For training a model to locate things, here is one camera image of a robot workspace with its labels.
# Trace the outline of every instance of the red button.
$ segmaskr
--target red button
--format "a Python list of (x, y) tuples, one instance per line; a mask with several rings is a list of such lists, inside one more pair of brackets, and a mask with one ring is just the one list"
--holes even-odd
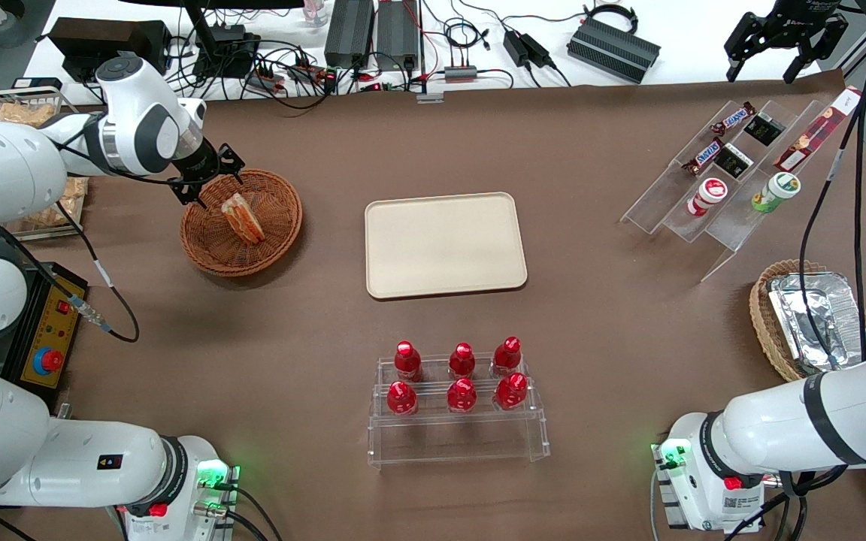
[(47, 372), (56, 372), (62, 367), (62, 352), (56, 352), (55, 349), (49, 350), (42, 355), (42, 367)]

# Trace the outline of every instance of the red drink bottle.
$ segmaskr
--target red drink bottle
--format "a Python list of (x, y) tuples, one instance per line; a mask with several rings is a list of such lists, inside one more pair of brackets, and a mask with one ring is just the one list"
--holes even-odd
[(412, 343), (402, 341), (396, 346), (396, 356), (392, 360), (396, 365), (396, 374), (404, 381), (419, 383), (423, 381), (423, 365), (419, 359), (419, 352)]
[(470, 377), (474, 374), (477, 359), (474, 359), (474, 349), (466, 342), (457, 343), (456, 349), (450, 356), (450, 377), (460, 379)]
[(494, 352), (494, 360), (490, 363), (490, 373), (494, 377), (505, 377), (516, 372), (519, 360), (519, 338), (511, 336), (507, 338)]
[(386, 405), (396, 415), (413, 415), (419, 409), (416, 401), (416, 391), (413, 387), (402, 381), (394, 381), (389, 385), (389, 393), (386, 396)]
[(477, 388), (466, 377), (461, 377), (447, 390), (447, 406), (453, 413), (467, 413), (477, 403)]
[(496, 386), (494, 405), (503, 410), (510, 410), (526, 400), (526, 376), (515, 372), (506, 376)]

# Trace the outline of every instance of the computer monitor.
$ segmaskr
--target computer monitor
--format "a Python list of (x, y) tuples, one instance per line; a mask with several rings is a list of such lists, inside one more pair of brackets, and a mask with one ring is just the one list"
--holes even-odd
[(200, 55), (193, 73), (196, 77), (243, 78), (252, 69), (252, 59), (259, 48), (258, 35), (244, 33), (240, 37), (217, 42), (209, 24), (206, 10), (291, 10), (302, 8), (303, 0), (121, 0), (130, 4), (185, 8), (192, 27), (199, 37)]

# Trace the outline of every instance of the clear acrylic stand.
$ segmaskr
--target clear acrylic stand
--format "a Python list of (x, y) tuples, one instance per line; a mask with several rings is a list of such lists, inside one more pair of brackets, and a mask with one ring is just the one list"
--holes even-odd
[(447, 408), (447, 389), (453, 380), (447, 373), (448, 355), (424, 357), (423, 381), (411, 383), (419, 401), (416, 414), (399, 416), (389, 411), (386, 396), (396, 381), (392, 358), (379, 359), (370, 408), (368, 462), (376, 469), (389, 464), (457, 462), (463, 460), (527, 458), (530, 462), (550, 456), (547, 417), (540, 393), (526, 362), (519, 372), (527, 376), (527, 397), (516, 408), (503, 411), (492, 404), (499, 379), (490, 376), (491, 352), (474, 353), (474, 387), (477, 405), (467, 413)]
[[(715, 134), (711, 124), (730, 116), (741, 105), (730, 101), (704, 124), (693, 140), (690, 141), (671, 160), (666, 171), (643, 192), (643, 195), (623, 214), (621, 222), (632, 222), (647, 234), (653, 235), (663, 225), (676, 233), (687, 243), (693, 243), (702, 233), (707, 232), (714, 240), (724, 246), (724, 252), (715, 261), (704, 278), (707, 280), (720, 267), (731, 260), (741, 249), (750, 234), (767, 216), (750, 205), (750, 199), (764, 187), (764, 184), (780, 169), (774, 167), (777, 157), (790, 147), (807, 129), (808, 125), (820, 114), (825, 106), (820, 101), (812, 101), (801, 114), (793, 114), (774, 101), (768, 101), (760, 112), (780, 122), (786, 129), (769, 147), (761, 144), (743, 130), (749, 120), (732, 128), (731, 132), (720, 137), (725, 144), (732, 144), (753, 161), (742, 174), (734, 178), (717, 164), (709, 164), (701, 174), (694, 176), (684, 171), (683, 165), (692, 160), (700, 151), (707, 148)], [(807, 157), (793, 172), (800, 171), (810, 160)], [(721, 203), (712, 206), (704, 216), (693, 216), (687, 212), (687, 201), (697, 194), (701, 182), (708, 178), (719, 178), (728, 185), (728, 196)]]

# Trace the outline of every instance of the chocolate bar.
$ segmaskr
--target chocolate bar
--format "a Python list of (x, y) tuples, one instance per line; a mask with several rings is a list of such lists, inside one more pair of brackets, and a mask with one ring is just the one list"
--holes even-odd
[(794, 171), (807, 160), (808, 156), (814, 154), (828, 137), (831, 137), (838, 124), (842, 123), (855, 110), (859, 102), (860, 90), (848, 86), (831, 103), (831, 106), (824, 110), (824, 113), (819, 114), (817, 119), (811, 122), (807, 130), (804, 130), (804, 133), (794, 141), (794, 144), (791, 144), (787, 150), (783, 151), (783, 154), (780, 154), (780, 157), (774, 161), (774, 167), (784, 172)]
[(787, 128), (783, 124), (771, 119), (763, 110), (757, 113), (753, 119), (750, 119), (746, 128), (743, 128), (746, 133), (750, 134), (750, 137), (760, 141), (764, 147), (769, 147), (785, 129)]
[(746, 119), (748, 116), (752, 116), (752, 114), (757, 114), (757, 110), (750, 105), (749, 101), (745, 101), (743, 107), (740, 107), (736, 113), (733, 113), (731, 116), (726, 117), (726, 119), (723, 119), (716, 124), (712, 124), (710, 130), (715, 134), (728, 133), (729, 129), (735, 127), (741, 120)]
[(750, 165), (753, 165), (753, 160), (746, 157), (740, 150), (737, 150), (737, 147), (728, 143), (724, 145), (724, 150), (717, 156), (714, 163), (719, 165), (724, 171), (727, 171), (732, 177), (737, 178)]
[(680, 167), (690, 171), (691, 175), (697, 176), (701, 174), (701, 169), (704, 169), (705, 165), (709, 164), (711, 160), (721, 153), (721, 150), (724, 150), (724, 141), (715, 137), (714, 141), (707, 145), (707, 148), (704, 148), (700, 154), (697, 154), (697, 157)]

